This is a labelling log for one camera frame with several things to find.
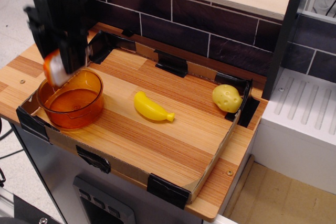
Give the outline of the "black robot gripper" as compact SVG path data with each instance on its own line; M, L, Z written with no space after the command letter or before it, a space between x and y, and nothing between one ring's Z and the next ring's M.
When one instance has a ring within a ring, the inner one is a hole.
M67 74L77 72L86 62L87 30L81 22L87 0L33 0L25 8L35 44L45 59L60 50Z

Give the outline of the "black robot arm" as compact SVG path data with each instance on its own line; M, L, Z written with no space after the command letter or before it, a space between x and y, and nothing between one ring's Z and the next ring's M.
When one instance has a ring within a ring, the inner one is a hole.
M35 44L43 58L59 50L67 74L85 65L87 29L82 23L87 0L33 0L26 7Z

